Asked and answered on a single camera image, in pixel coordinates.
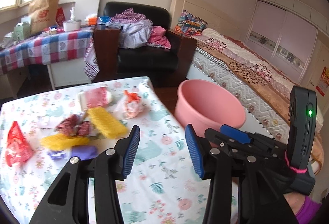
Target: yellow mesh sponge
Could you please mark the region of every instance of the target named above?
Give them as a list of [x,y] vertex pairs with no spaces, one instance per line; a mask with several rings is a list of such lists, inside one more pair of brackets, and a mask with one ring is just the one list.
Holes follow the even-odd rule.
[[118,138],[128,131],[123,124],[117,121],[103,107],[91,108],[87,113],[93,125],[109,139]]
[[62,151],[73,146],[87,145],[89,138],[67,137],[64,134],[56,134],[40,139],[40,144],[53,151]]

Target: sliding wardrobe door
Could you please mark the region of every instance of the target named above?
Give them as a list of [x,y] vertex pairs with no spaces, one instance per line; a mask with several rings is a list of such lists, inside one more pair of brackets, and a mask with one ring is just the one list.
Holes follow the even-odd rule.
[[288,12],[272,64],[298,83],[312,54],[316,34],[317,29],[313,25]]
[[285,17],[285,10],[258,1],[247,46],[270,61]]
[[317,28],[295,14],[258,1],[247,46],[299,83],[310,60]]

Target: pile of clothes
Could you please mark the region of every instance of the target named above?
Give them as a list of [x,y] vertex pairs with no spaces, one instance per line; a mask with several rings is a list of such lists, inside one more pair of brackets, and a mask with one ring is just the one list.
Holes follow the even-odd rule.
[[166,29],[153,26],[144,14],[134,13],[130,8],[111,18],[110,24],[120,26],[119,44],[121,48],[136,49],[142,46],[170,49],[171,44],[165,37]]

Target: table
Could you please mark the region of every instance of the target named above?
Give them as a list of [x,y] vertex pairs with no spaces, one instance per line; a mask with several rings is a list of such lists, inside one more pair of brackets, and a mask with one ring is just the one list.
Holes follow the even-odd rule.
[[[107,86],[114,97],[113,111],[123,90],[139,93],[144,111],[134,119],[120,121],[130,130],[137,124],[141,138],[131,174],[117,182],[117,191],[125,223],[194,224],[203,219],[209,181],[195,174],[185,143],[183,128],[155,95],[147,77],[126,78],[50,91],[5,103],[0,112],[0,195],[21,224],[28,224],[41,198],[68,161],[54,162],[40,146],[37,116],[52,116],[58,121],[80,111],[77,94]],[[4,161],[7,134],[17,120],[35,151],[20,169],[9,168]],[[258,121],[249,115],[248,123]],[[92,144],[99,152],[111,148],[116,140],[97,135]],[[95,224],[93,180],[89,181],[89,223]],[[232,186],[232,219],[237,215],[237,187]]]

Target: mattress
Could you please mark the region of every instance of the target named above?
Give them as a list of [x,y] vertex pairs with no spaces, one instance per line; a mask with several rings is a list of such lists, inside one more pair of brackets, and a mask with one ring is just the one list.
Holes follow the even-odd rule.
[[[269,131],[269,137],[287,144],[289,125],[250,86],[239,79],[223,61],[214,58],[203,49],[196,48],[191,65],[238,98],[241,104]],[[313,172],[317,173],[320,164],[312,157],[310,157],[310,163]]]

